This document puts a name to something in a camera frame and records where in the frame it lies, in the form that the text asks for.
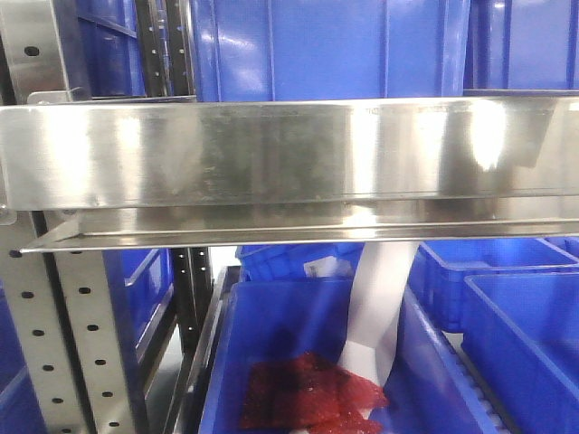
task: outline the white label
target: white label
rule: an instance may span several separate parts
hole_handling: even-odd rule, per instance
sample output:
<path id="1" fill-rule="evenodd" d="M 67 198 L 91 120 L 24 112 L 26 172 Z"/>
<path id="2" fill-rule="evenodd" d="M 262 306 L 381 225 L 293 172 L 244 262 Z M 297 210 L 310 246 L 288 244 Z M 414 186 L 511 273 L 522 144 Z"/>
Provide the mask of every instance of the white label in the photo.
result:
<path id="1" fill-rule="evenodd" d="M 335 256 L 326 256 L 304 264 L 304 271 L 309 278 L 348 278 L 354 276 L 352 264 Z"/>

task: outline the blue plastic crate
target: blue plastic crate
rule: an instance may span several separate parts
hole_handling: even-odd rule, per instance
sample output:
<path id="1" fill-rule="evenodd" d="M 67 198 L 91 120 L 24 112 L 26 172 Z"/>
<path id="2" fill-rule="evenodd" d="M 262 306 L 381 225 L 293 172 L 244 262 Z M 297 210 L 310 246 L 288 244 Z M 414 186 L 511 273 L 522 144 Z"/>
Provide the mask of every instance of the blue plastic crate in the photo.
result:
<path id="1" fill-rule="evenodd" d="M 201 101 L 462 94 L 470 0 L 193 0 Z"/>
<path id="2" fill-rule="evenodd" d="M 44 419 L 25 368 L 0 390 L 0 434 L 46 434 Z"/>
<path id="3" fill-rule="evenodd" d="M 24 357 L 0 286 L 0 391 L 20 372 Z"/>
<path id="4" fill-rule="evenodd" d="M 354 276 L 363 242 L 241 246 L 244 280 Z"/>
<path id="5" fill-rule="evenodd" d="M 575 0 L 472 0 L 465 86 L 577 89 Z"/>
<path id="6" fill-rule="evenodd" d="M 409 282 L 436 325 L 458 333 L 463 327 L 465 277 L 576 270 L 578 258 L 541 239 L 426 241 Z"/>
<path id="7" fill-rule="evenodd" d="M 237 430 L 251 366 L 305 351 L 336 361 L 346 339 L 351 284 L 351 280 L 321 279 L 280 281 L 275 288 L 270 282 L 236 285 L 199 432 L 284 432 Z M 371 418 L 379 420 L 386 432 L 498 432 L 492 412 L 479 401 L 456 357 L 408 291 L 401 312 L 398 354 L 384 390 L 392 404 L 374 410 Z"/>
<path id="8" fill-rule="evenodd" d="M 467 278 L 463 348 L 522 432 L 579 427 L 579 274 Z"/>
<path id="9" fill-rule="evenodd" d="M 77 0 L 93 96 L 144 95 L 132 0 Z"/>
<path id="10" fill-rule="evenodd" d="M 124 284 L 138 340 L 173 283 L 169 250 L 125 250 L 121 258 Z"/>
<path id="11" fill-rule="evenodd" d="M 579 238 L 578 237 L 550 237 L 548 242 L 564 250 L 576 258 L 579 258 Z"/>

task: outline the shelf rack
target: shelf rack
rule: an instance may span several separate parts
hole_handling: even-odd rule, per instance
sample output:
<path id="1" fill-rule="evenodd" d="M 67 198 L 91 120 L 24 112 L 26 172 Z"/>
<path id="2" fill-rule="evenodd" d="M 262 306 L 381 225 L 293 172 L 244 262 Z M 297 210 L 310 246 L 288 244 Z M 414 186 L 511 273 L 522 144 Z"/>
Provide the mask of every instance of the shelf rack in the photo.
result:
<path id="1" fill-rule="evenodd" d="M 200 246 L 579 233 L 575 95 L 197 104 L 183 97 L 190 11 L 165 2 L 169 51 L 187 60 L 166 73 L 153 3 L 137 2 L 138 35 L 147 95 L 166 98 L 74 102 L 90 87 L 72 61 L 73 2 L 0 0 L 0 71 L 15 83 L 1 95 L 23 104 L 0 108 L 0 267 L 51 434 L 147 433 L 145 386 L 175 323 L 165 434 L 192 432 L 223 305 Z M 38 16 L 43 32 L 30 32 Z M 26 54 L 37 45 L 42 56 Z M 101 251 L 153 247 L 173 249 L 178 278 L 136 349 Z M 38 297 L 23 298 L 30 286 Z"/>

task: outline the stainless steel shelf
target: stainless steel shelf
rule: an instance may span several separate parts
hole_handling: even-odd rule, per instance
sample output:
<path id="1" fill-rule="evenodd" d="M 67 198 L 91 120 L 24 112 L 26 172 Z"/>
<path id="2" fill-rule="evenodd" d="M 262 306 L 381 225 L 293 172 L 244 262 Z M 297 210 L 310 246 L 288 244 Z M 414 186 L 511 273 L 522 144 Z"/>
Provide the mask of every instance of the stainless steel shelf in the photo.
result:
<path id="1" fill-rule="evenodd" d="M 24 251 L 579 232 L 579 98 L 0 108 Z"/>

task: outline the hole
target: hole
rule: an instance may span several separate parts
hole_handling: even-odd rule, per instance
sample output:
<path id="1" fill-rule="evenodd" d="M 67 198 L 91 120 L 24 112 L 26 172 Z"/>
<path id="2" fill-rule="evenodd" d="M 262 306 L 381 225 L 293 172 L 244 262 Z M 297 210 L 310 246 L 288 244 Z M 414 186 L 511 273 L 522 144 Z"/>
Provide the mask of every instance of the hole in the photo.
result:
<path id="1" fill-rule="evenodd" d="M 34 47 L 33 45 L 30 45 L 30 46 L 24 48 L 24 53 L 27 56 L 36 57 L 37 55 L 40 54 L 40 50 L 38 49 L 38 47 Z"/>

